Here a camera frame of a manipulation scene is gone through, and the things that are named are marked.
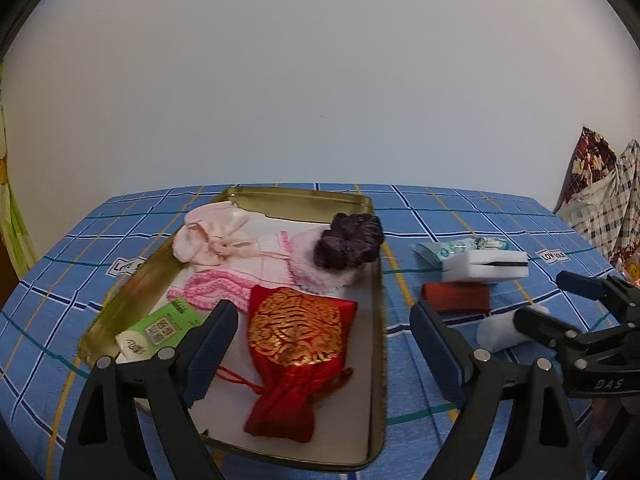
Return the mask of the pink knitted baby clothes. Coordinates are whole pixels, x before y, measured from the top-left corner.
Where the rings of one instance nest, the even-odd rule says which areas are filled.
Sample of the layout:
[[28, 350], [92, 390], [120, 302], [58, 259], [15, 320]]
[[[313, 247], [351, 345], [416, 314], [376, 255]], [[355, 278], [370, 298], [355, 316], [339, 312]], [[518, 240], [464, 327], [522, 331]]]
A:
[[166, 298], [183, 298], [192, 307], [210, 311], [220, 300], [230, 300], [245, 312], [250, 292], [259, 285], [267, 288], [293, 287], [316, 295], [331, 295], [354, 284], [360, 271], [350, 269], [332, 271], [314, 263], [314, 245], [323, 229], [321, 226], [290, 234], [286, 231], [256, 237], [262, 248], [276, 248], [277, 238], [290, 252], [286, 260], [267, 257], [234, 259], [224, 266], [195, 269], [185, 263], [186, 270], [168, 287]]

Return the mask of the green yellow hanging cloth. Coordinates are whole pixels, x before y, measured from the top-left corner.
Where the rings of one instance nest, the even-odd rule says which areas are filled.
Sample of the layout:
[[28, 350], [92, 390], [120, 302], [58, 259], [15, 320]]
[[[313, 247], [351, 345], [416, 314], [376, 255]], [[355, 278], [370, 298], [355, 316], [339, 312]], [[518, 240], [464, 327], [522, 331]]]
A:
[[18, 208], [15, 194], [12, 191], [9, 179], [9, 151], [6, 140], [6, 118], [4, 110], [0, 112], [1, 136], [0, 136], [0, 206], [1, 206], [1, 239], [13, 269], [19, 278], [24, 278], [29, 270], [32, 270], [38, 257], [28, 229]]

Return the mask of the dark red wallet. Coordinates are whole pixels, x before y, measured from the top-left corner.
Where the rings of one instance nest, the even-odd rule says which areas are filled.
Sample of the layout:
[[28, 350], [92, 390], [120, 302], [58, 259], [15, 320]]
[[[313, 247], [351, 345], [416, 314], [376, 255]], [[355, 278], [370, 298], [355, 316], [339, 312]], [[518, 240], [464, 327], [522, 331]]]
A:
[[490, 311], [490, 291], [485, 284], [431, 282], [422, 285], [421, 294], [437, 313], [487, 314]]

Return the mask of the cotton swab packet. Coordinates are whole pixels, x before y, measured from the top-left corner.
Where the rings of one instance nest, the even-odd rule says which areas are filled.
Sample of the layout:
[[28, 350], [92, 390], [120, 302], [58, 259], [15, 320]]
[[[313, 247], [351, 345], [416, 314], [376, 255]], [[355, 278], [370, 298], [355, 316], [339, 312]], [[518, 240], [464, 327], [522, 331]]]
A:
[[421, 242], [413, 244], [413, 251], [429, 266], [440, 268], [442, 263], [451, 256], [469, 252], [470, 250], [507, 250], [510, 244], [503, 238], [472, 236], [460, 240], [446, 242]]

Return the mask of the white sock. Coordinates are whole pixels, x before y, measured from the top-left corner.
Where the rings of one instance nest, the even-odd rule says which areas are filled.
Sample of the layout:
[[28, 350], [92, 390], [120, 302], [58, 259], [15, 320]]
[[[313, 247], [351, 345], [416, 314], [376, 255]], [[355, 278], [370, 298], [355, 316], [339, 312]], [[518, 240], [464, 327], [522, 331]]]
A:
[[476, 341], [480, 348], [497, 353], [518, 344], [532, 341], [532, 338], [519, 332], [514, 325], [515, 310], [492, 314], [477, 325]]

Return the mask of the white foam sponge block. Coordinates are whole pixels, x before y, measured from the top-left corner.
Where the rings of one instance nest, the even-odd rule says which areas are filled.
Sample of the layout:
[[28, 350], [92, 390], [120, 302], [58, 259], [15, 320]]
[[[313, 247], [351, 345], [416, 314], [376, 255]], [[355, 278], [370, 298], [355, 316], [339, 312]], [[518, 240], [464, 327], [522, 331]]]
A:
[[470, 250], [442, 263], [443, 282], [495, 284], [528, 276], [528, 255], [515, 250]]

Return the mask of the red gold embroidered pouch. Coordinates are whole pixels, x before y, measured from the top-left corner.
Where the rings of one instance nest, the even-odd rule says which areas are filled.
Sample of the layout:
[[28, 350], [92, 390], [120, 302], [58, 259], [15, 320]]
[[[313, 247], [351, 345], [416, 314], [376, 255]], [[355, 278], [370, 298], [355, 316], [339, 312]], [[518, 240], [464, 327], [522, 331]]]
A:
[[340, 390], [354, 370], [346, 365], [348, 338], [358, 304], [294, 288], [256, 285], [247, 307], [248, 352], [262, 382], [225, 366], [217, 376], [258, 395], [244, 424], [254, 437], [308, 443], [314, 404]]

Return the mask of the green tissue pack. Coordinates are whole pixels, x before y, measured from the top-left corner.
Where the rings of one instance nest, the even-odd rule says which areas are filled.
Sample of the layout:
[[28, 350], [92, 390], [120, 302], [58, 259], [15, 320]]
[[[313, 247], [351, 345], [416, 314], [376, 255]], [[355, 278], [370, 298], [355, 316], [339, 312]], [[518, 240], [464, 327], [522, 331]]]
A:
[[122, 362], [152, 358], [165, 347], [177, 347], [188, 330], [203, 318], [183, 298], [175, 298], [116, 335]]

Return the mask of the patterned quilt pile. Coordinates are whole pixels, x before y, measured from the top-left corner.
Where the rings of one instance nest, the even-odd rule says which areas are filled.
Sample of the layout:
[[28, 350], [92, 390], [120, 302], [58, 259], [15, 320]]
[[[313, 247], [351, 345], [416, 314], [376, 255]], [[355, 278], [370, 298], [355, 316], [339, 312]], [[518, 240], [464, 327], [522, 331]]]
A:
[[556, 214], [631, 284], [639, 284], [639, 142], [615, 153], [600, 133], [582, 128]]

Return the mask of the dark purple scrunchie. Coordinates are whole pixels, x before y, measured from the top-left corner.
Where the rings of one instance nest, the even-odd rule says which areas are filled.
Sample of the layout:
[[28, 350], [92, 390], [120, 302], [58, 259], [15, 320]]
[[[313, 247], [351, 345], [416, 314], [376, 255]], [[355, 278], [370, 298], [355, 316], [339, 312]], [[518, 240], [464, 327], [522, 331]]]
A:
[[375, 214], [337, 214], [314, 245], [314, 263], [322, 269], [345, 271], [375, 262], [384, 243]]

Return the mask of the light pink drawstring pouch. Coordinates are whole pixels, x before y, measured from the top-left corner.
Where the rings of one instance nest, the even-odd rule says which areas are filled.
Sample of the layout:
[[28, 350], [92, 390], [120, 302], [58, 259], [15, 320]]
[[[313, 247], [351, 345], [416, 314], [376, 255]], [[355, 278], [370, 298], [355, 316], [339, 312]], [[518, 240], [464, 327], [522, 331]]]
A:
[[256, 214], [231, 202], [210, 203], [189, 211], [172, 241], [172, 253], [195, 269], [224, 266], [234, 259], [286, 260], [290, 252], [277, 238], [276, 248], [262, 248], [245, 229]]

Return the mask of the blue plaid bed sheet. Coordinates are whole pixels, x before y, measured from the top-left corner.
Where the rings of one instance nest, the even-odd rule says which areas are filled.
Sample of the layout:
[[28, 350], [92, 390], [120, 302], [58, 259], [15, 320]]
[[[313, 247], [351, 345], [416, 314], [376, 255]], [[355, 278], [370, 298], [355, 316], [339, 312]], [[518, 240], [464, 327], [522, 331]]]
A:
[[[85, 385], [81, 336], [184, 215], [218, 197], [218, 185], [115, 196], [96, 207], [21, 279], [1, 311], [1, 415], [38, 474], [54, 478]], [[602, 276], [612, 266], [561, 218], [529, 197], [355, 184], [385, 231], [386, 441], [363, 479], [417, 479], [456, 418], [436, 387], [409, 328], [409, 309], [444, 276], [490, 285], [490, 304], [446, 304], [446, 322], [469, 342], [527, 363], [541, 346], [500, 333], [515, 309], [540, 304], [585, 332], [615, 325], [599, 301], [556, 286], [562, 272]]]

